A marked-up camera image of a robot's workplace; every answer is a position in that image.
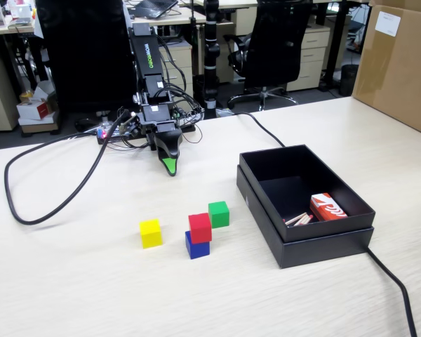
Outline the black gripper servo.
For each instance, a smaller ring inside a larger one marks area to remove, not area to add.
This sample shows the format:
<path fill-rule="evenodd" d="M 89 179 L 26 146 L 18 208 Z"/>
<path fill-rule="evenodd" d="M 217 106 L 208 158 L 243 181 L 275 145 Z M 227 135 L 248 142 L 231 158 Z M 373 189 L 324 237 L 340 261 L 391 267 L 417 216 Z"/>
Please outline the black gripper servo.
<path fill-rule="evenodd" d="M 156 125 L 154 143 L 158 157 L 162 159 L 170 176 L 177 173 L 177 158 L 180 155 L 179 146 L 182 142 L 182 131 L 177 128 L 174 121 L 159 122 Z"/>

